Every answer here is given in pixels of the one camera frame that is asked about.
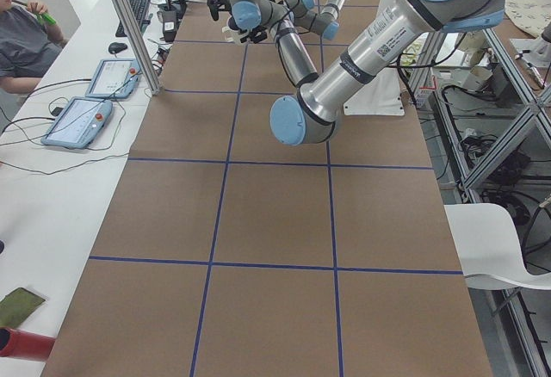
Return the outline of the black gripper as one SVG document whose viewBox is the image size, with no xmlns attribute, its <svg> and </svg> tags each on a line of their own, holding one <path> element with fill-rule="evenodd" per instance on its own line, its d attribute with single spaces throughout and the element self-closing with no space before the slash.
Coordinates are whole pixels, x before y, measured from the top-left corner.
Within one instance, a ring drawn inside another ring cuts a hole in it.
<svg viewBox="0 0 551 377">
<path fill-rule="evenodd" d="M 237 35 L 247 35 L 250 30 L 249 29 L 242 29 L 238 26 L 235 18 L 231 15 L 228 19 L 227 19 L 227 23 L 226 23 L 226 26 L 229 28 L 229 31 L 232 33 L 232 34 L 237 34 Z"/>
<path fill-rule="evenodd" d="M 257 26 L 253 29 L 239 30 L 238 31 L 238 43 L 239 44 L 258 44 L 268 39 L 267 28 L 264 26 Z"/>
</svg>

